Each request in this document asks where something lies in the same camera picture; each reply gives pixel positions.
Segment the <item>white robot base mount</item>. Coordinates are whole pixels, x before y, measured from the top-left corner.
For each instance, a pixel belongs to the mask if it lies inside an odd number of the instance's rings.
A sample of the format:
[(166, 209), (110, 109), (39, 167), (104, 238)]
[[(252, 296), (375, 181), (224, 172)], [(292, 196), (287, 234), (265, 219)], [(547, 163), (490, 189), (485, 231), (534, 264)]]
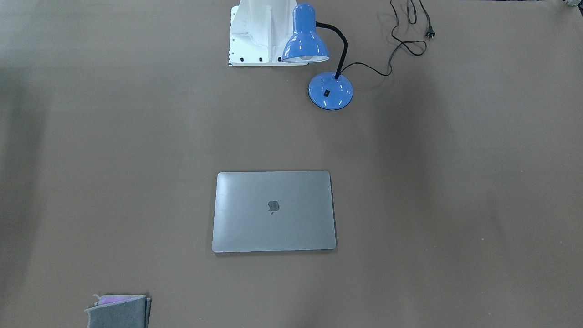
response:
[(293, 33), (295, 0), (242, 0), (231, 9), (229, 65), (292, 67), (282, 54)]

